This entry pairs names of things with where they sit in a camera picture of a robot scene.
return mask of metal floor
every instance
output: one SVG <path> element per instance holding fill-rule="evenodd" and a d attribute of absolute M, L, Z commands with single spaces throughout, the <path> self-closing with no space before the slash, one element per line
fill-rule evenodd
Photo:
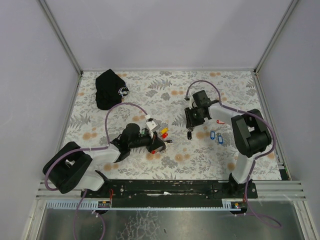
<path fill-rule="evenodd" d="M 253 216 L 234 217 L 227 211 L 120 211 L 102 215 L 108 240 L 303 240 L 295 211 L 289 202 L 251 202 L 261 214 L 283 225 L 274 229 Z M 47 209 L 38 240 L 73 240 L 74 210 Z M 100 218 L 90 211 L 79 211 L 75 223 L 78 240 L 98 240 Z"/>

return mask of gray wall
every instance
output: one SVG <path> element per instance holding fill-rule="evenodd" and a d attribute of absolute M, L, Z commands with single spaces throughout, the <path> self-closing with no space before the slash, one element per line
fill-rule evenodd
<path fill-rule="evenodd" d="M 320 232 L 320 1 L 302 0 L 260 78 L 294 179 Z"/>
<path fill-rule="evenodd" d="M 0 239 L 20 239 L 77 75 L 35 0 L 0 7 Z"/>
<path fill-rule="evenodd" d="M 291 0 L 47 0 L 83 69 L 254 68 Z"/>

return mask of red object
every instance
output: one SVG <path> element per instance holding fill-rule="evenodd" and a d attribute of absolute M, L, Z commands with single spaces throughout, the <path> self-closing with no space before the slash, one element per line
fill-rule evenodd
<path fill-rule="evenodd" d="M 110 203 L 111 203 L 111 200 L 112 200 L 112 196 L 114 195 L 114 191 L 112 189 L 109 190 L 109 193 L 110 193 Z"/>
<path fill-rule="evenodd" d="M 165 133 L 162 135 L 162 138 L 165 139 L 166 137 L 168 137 L 168 133 L 165 132 Z"/>

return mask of floral tablecloth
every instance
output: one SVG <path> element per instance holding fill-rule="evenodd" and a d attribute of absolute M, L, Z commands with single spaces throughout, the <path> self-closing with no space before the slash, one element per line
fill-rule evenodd
<path fill-rule="evenodd" d="M 98 147 L 107 144 L 105 117 L 107 111 L 96 105 L 95 79 L 102 72 L 84 72 L 74 103 L 64 144 L 75 141 L 81 147 Z M 119 163 L 106 163 L 98 168 L 111 179 L 181 179 L 226 180 L 237 162 L 232 128 L 218 124 L 215 119 L 197 126 L 192 140 L 187 139 L 184 108 L 189 102 L 184 97 L 188 86 L 196 80 L 212 82 L 221 91 L 224 104 L 241 109 L 261 109 L 254 81 L 249 71 L 129 71 L 117 72 L 126 82 L 130 94 L 124 102 L 144 108 L 155 118 L 161 129 L 168 127 L 172 140 L 164 152 L 150 154 L 145 147 L 131 150 Z M 218 97 L 207 83 L 196 83 L 190 94 L 205 90 L 213 100 Z M 119 106 L 110 113 L 108 132 L 116 138 L 128 123 L 145 127 L 144 114 L 133 106 Z M 210 139 L 210 131 L 221 134 L 223 144 Z M 253 172 L 255 180 L 280 180 L 275 154 L 260 158 Z"/>

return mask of purple cable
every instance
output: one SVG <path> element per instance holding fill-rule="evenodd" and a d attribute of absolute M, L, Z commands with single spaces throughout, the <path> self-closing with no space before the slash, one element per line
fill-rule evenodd
<path fill-rule="evenodd" d="M 266 214 L 262 214 L 262 213 L 256 213 L 260 218 L 266 218 L 266 219 L 269 219 L 269 220 L 272 220 L 272 221 L 274 221 L 274 222 L 276 222 L 279 226 L 281 225 L 281 223 L 277 220 L 277 219 L 275 219 L 274 217 L 272 217 L 272 216 L 269 216 L 269 215 L 266 215 Z M 254 216 L 255 217 L 255 215 L 253 214 L 253 213 L 251 213 L 251 212 L 249 212 L 249 213 L 239 213 L 239 214 L 232 214 L 232 215 L 226 215 L 226 216 L 224 216 L 224 217 L 233 217 L 233 216 L 235 216 L 235 217 L 237 217 L 237 216 L 243 216 L 243 217 L 245 217 L 245 216 Z"/>
<path fill-rule="evenodd" d="M 76 206 L 74 217 L 73 217 L 73 228 L 72 228 L 72 230 L 73 230 L 73 237 L 74 237 L 75 240 L 77 240 L 77 236 L 76 236 L 76 217 L 77 217 L 77 214 L 78 214 L 79 207 L 80 207 L 82 201 L 85 199 L 87 191 L 88 191 L 88 189 L 84 190 L 83 196 L 82 196 L 80 202 L 78 203 L 78 205 Z M 103 231 L 102 231 L 102 235 L 100 237 L 100 240 L 102 240 L 104 235 L 105 235 L 105 232 L 106 232 L 106 225 L 105 225 L 105 221 L 102 218 L 102 216 L 100 214 L 98 214 L 98 213 L 97 213 L 97 215 L 102 221 Z"/>
<path fill-rule="evenodd" d="M 134 104 L 134 103 L 131 103 L 131 102 L 121 102 L 119 104 L 116 104 L 114 105 L 109 111 L 108 113 L 106 114 L 105 116 L 105 121 L 104 121 L 104 128 L 105 128 L 105 134 L 106 134 L 106 140 L 107 140 L 107 146 L 102 146 L 102 147 L 93 147 L 93 148 L 89 148 L 89 147 L 86 147 L 86 148 L 78 148 L 78 149 L 74 149 L 74 150 L 71 150 L 71 151 L 68 151 L 66 152 L 65 154 L 63 154 L 61 157 L 59 157 L 57 160 L 55 160 L 55 162 L 49 167 L 49 169 L 46 171 L 46 174 L 45 174 L 45 178 L 44 178 L 44 185 L 46 187 L 46 189 L 48 189 L 49 191 L 57 191 L 58 189 L 57 188 L 51 188 L 49 187 L 48 185 L 48 179 L 49 179 L 49 175 L 52 171 L 52 169 L 54 169 L 54 167 L 64 158 L 66 158 L 67 156 L 69 156 L 70 154 L 73 154 L 73 153 L 76 153 L 76 152 L 80 152 L 80 151 L 96 151 L 96 150 L 105 150 L 108 148 L 108 144 L 110 143 L 110 138 L 109 138 L 109 135 L 108 135 L 108 129 L 107 129 L 107 121 L 108 121 L 108 116 L 110 114 L 110 112 L 120 106 L 120 105 L 130 105 L 130 106 L 134 106 L 134 107 L 137 107 L 138 109 L 140 109 L 141 111 L 144 112 L 144 114 L 147 115 L 147 112 L 140 106 Z"/>
<path fill-rule="evenodd" d="M 195 83 L 201 83 L 201 82 L 210 84 L 212 87 L 214 87 L 214 89 L 215 89 L 216 92 L 218 93 L 218 96 L 219 96 L 219 104 L 220 104 L 221 107 L 223 107 L 223 108 L 225 108 L 225 109 L 228 109 L 228 110 L 231 110 L 231 111 L 234 111 L 234 112 L 237 112 L 237 113 L 246 114 L 246 115 L 249 115 L 249 116 L 251 116 L 251 117 L 253 117 L 253 118 L 256 118 L 256 119 L 260 120 L 261 122 L 263 122 L 263 123 L 266 125 L 266 127 L 270 130 L 271 135 L 272 135 L 272 139 L 273 139 L 272 148 L 271 148 L 269 151 L 267 151 L 267 152 L 265 152 L 265 153 L 262 153 L 262 154 L 260 154 L 260 155 L 258 155 L 258 156 L 256 156 L 256 157 L 254 158 L 254 160 L 253 160 L 253 162 L 252 162 L 252 165 L 251 165 L 251 168 L 250 168 L 250 171 L 249 171 L 249 174 L 248 174 L 248 177 L 247 177 L 247 179 L 246 179 L 245 189 L 244 189 L 244 198 L 245 198 L 245 201 L 246 201 L 249 209 L 250 209 L 251 212 L 252 212 L 252 213 L 247 213 L 247 214 L 250 214 L 250 215 L 255 216 L 257 219 L 259 219 L 260 222 L 266 224 L 266 225 L 269 226 L 269 227 L 276 228 L 276 229 L 281 229 L 283 226 L 282 226 L 282 224 L 281 224 L 279 221 L 277 221 L 276 219 L 274 219 L 274 218 L 271 217 L 271 216 L 256 213 L 256 212 L 252 209 L 252 207 L 251 207 L 251 205 L 250 205 L 250 203 L 249 203 L 249 201 L 248 201 L 248 193 L 247 193 L 247 192 L 248 192 L 248 185 L 249 185 L 249 181 L 250 181 L 250 176 L 251 176 L 252 172 L 254 171 L 254 168 L 255 168 L 255 165 L 256 165 L 256 160 L 259 159 L 259 158 L 261 158 L 261 157 L 263 157 L 263 156 L 266 156 L 266 155 L 272 153 L 272 152 L 275 150 L 275 148 L 276 148 L 277 137 L 276 137 L 276 134 L 275 134 L 274 130 L 273 130 L 272 127 L 269 125 L 269 123 L 267 123 L 264 119 L 262 119 L 261 117 L 255 115 L 255 114 L 253 114 L 253 113 L 251 113 L 251 112 L 242 111 L 242 110 L 238 110 L 238 109 L 235 109 L 235 108 L 233 108 L 233 107 L 230 107 L 230 106 L 223 105 L 223 104 L 222 104 L 222 101 L 221 101 L 221 94 L 220 94 L 219 90 L 216 88 L 215 85 L 213 85 L 213 84 L 212 84 L 211 82 L 209 82 L 209 81 L 206 81 L 206 80 L 197 80 L 197 81 L 194 81 L 194 82 L 191 83 L 190 86 L 188 87 L 185 96 L 186 96 L 186 97 L 188 96 L 190 87 L 191 87 L 193 84 L 195 84 Z M 271 219 L 271 220 L 275 221 L 275 222 L 277 223 L 277 225 L 270 224 L 270 223 L 262 220 L 259 216 L 265 217 L 265 218 L 268 218 L 268 219 Z"/>
<path fill-rule="evenodd" d="M 69 156 L 70 154 L 74 154 L 76 152 L 80 152 L 80 151 L 96 151 L 96 150 L 105 150 L 107 149 L 109 146 L 109 143 L 110 143 L 110 138 L 109 138 L 109 135 L 108 135 L 108 128 L 107 128 L 107 120 L 108 120 L 108 116 L 110 114 L 110 112 L 120 106 L 120 105 L 131 105 L 131 106 L 134 106 L 134 107 L 137 107 L 139 108 L 141 111 L 144 112 L 144 114 L 147 115 L 147 112 L 140 106 L 134 104 L 134 103 L 131 103 L 131 102 L 121 102 L 119 104 L 116 104 L 114 105 L 109 111 L 108 113 L 106 114 L 105 116 L 105 122 L 104 122 L 104 128 L 105 128 L 105 134 L 106 134 L 106 139 L 107 139 L 107 146 L 102 146 L 102 147 L 93 147 L 93 148 L 90 148 L 90 147 L 84 147 L 84 148 L 77 148 L 77 149 L 74 149 L 74 150 L 71 150 L 71 151 L 68 151 L 66 152 L 65 154 L 63 154 L 61 157 L 59 157 L 57 160 L 54 161 L 54 163 L 48 168 L 48 170 L 46 171 L 46 174 L 45 174 L 45 178 L 44 178 L 44 185 L 46 187 L 46 189 L 48 189 L 49 191 L 57 191 L 58 189 L 57 188 L 51 188 L 49 187 L 49 184 L 48 184 L 48 179 L 49 179 L 49 175 L 52 171 L 52 169 L 64 158 L 66 158 L 67 156 Z M 75 216 L 74 216 L 74 219 L 73 219 L 73 236 L 74 236 L 74 239 L 77 240 L 77 237 L 76 237 L 76 232 L 75 232 L 75 223 L 76 223 L 76 216 L 77 216 L 77 212 L 78 212 L 78 209 L 80 207 L 80 204 L 82 203 L 82 201 L 84 200 L 85 198 L 85 195 L 87 194 L 87 189 L 84 191 L 83 193 L 83 196 L 79 202 L 79 204 L 77 205 L 76 207 L 76 210 L 75 210 Z M 103 225 L 103 232 L 102 232 L 102 235 L 101 235 L 101 238 L 100 240 L 103 239 L 104 235 L 105 235 L 105 231 L 106 231 L 106 226 L 105 226 L 105 222 L 103 220 L 103 218 L 100 216 L 100 214 L 98 214 L 99 218 L 101 219 L 102 221 L 102 225 Z"/>
<path fill-rule="evenodd" d="M 140 109 L 145 115 L 147 115 L 147 112 L 140 106 L 134 104 L 134 103 L 131 103 L 131 102 L 121 102 L 121 103 L 118 103 L 116 105 L 114 105 L 109 111 L 108 113 L 106 114 L 105 116 L 105 121 L 104 121 L 104 128 L 105 128 L 105 134 L 106 134 L 106 141 L 107 141 L 107 144 L 110 143 L 110 138 L 109 138 L 109 134 L 108 134 L 108 129 L 107 129 L 107 121 L 108 121 L 108 116 L 109 114 L 111 113 L 111 111 L 118 107 L 118 106 L 121 106 L 121 105 L 130 105 L 130 106 L 134 106 L 134 107 L 137 107 L 138 109 Z"/>

